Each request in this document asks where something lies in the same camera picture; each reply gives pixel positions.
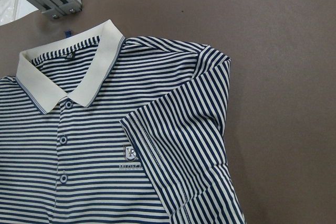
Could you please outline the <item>striped polo shirt white collar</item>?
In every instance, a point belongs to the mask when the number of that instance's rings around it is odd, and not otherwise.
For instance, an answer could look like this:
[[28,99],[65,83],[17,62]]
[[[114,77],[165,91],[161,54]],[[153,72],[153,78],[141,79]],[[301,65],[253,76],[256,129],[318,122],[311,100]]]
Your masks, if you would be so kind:
[[111,21],[22,51],[1,78],[1,223],[245,223],[230,63]]

